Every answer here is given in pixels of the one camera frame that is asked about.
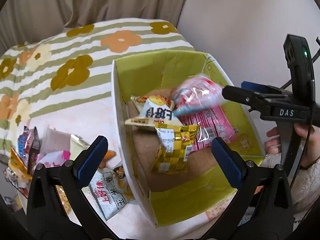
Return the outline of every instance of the bedding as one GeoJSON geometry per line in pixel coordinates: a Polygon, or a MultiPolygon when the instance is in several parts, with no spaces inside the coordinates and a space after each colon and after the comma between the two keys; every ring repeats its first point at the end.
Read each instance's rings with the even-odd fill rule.
{"type": "Polygon", "coordinates": [[[171,23],[137,18],[98,22],[10,48],[0,58],[0,153],[17,147],[27,122],[40,135],[45,125],[62,122],[60,131],[71,133],[78,127],[91,143],[103,130],[95,124],[105,120],[105,130],[112,127],[104,101],[111,96],[112,60],[164,49],[194,50],[171,23]]]}

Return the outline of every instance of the white wall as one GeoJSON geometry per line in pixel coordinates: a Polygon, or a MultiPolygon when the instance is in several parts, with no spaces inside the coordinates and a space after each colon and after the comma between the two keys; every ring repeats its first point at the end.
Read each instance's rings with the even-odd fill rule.
{"type": "MultiPolygon", "coordinates": [[[[320,10],[314,0],[187,0],[178,30],[196,50],[213,55],[235,86],[245,80],[280,87],[290,79],[287,33],[305,37],[314,55],[320,10]]],[[[320,102],[320,59],[314,68],[320,102]]],[[[265,140],[275,124],[252,117],[265,140]]]]}

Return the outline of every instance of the screw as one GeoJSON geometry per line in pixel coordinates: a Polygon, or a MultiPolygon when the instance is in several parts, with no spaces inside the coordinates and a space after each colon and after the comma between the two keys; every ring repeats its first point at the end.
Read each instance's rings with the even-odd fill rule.
{"type": "Polygon", "coordinates": [[[254,166],[254,162],[253,161],[246,161],[245,162],[247,164],[248,167],[252,168],[254,166]]]}
{"type": "Polygon", "coordinates": [[[67,167],[71,166],[72,164],[73,164],[73,160],[67,160],[67,161],[64,163],[64,165],[67,166],[67,167]]]}
{"type": "Polygon", "coordinates": [[[37,166],[36,166],[36,169],[37,170],[41,170],[43,168],[43,164],[42,163],[39,163],[37,166]]]}
{"type": "Polygon", "coordinates": [[[279,171],[282,171],[283,170],[283,166],[281,164],[277,164],[276,165],[276,168],[279,170],[279,171]]]}

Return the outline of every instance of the curtain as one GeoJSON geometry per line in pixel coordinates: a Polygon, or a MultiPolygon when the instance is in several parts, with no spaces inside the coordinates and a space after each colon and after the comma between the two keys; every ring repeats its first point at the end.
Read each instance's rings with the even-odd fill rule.
{"type": "Polygon", "coordinates": [[[126,17],[178,23],[184,0],[7,0],[0,11],[0,55],[66,28],[126,17]]]}

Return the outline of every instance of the floral blanket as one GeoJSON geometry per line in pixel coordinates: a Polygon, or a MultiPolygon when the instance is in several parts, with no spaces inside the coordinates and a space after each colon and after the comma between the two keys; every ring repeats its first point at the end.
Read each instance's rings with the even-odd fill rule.
{"type": "Polygon", "coordinates": [[[0,58],[0,154],[30,119],[110,97],[112,60],[163,49],[194,50],[171,23],[136,18],[12,47],[0,58]]]}

